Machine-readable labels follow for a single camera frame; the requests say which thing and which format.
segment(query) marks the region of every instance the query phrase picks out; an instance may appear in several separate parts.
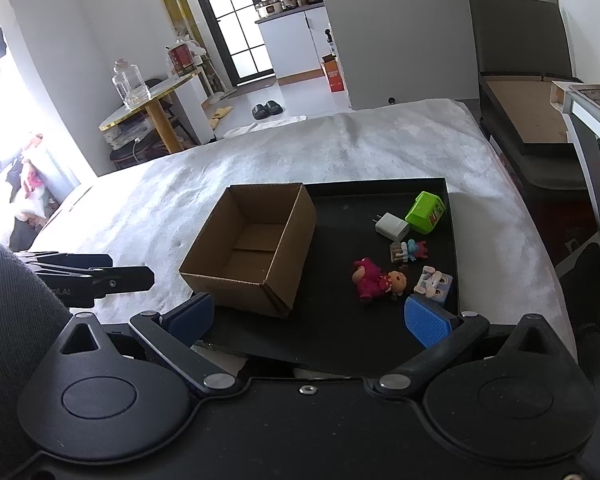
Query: white blanket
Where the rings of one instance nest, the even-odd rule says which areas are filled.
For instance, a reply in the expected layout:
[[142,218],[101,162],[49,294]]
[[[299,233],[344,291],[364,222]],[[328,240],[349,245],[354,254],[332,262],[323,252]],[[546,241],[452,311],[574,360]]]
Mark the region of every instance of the white blanket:
[[449,100],[251,132],[101,177],[72,208],[69,198],[32,249],[151,267],[151,291],[96,302],[101,322],[125,322],[189,297],[178,268],[231,184],[436,176],[450,195],[461,310],[512,324],[539,312],[575,355],[562,291],[526,206],[469,112]]

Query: black slipper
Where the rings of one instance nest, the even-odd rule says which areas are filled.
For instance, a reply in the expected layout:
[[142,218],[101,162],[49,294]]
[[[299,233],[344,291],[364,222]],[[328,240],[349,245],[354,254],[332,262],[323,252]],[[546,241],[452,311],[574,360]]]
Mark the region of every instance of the black slipper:
[[267,117],[269,117],[271,115],[271,113],[264,106],[255,105],[253,110],[251,111],[251,115],[253,115],[254,119],[260,120],[260,119],[266,119]]
[[280,106],[275,101],[267,101],[267,104],[265,104],[264,106],[271,115],[280,115],[282,112],[284,112],[282,106]]

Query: green toy container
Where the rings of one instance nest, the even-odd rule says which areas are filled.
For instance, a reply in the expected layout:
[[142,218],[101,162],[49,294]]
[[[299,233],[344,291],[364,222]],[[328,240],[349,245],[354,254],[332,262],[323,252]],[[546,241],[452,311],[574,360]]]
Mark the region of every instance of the green toy container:
[[439,196],[423,191],[404,218],[414,231],[428,235],[438,224],[446,207]]

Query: wooden baseboard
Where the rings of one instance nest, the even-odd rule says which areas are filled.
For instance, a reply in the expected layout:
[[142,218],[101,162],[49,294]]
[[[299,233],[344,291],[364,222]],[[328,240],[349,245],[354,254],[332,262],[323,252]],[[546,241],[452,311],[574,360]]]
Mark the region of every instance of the wooden baseboard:
[[309,79],[317,79],[319,77],[324,77],[324,72],[321,68],[317,68],[316,70],[311,70],[310,72],[302,72],[299,74],[289,75],[287,77],[281,77],[278,79],[278,84],[289,85],[291,83],[298,83],[300,81],[308,81]]

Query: metal screw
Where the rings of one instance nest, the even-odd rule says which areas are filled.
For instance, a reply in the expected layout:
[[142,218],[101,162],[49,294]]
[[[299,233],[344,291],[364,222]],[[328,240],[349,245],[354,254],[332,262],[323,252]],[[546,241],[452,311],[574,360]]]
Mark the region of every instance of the metal screw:
[[404,390],[411,386],[411,379],[402,374],[387,374],[378,383],[387,390]]
[[311,386],[310,384],[305,384],[304,386],[300,386],[298,391],[303,395],[315,395],[318,393],[318,388]]
[[235,377],[229,374],[211,374],[205,377],[204,383],[213,390],[226,390],[235,384]]

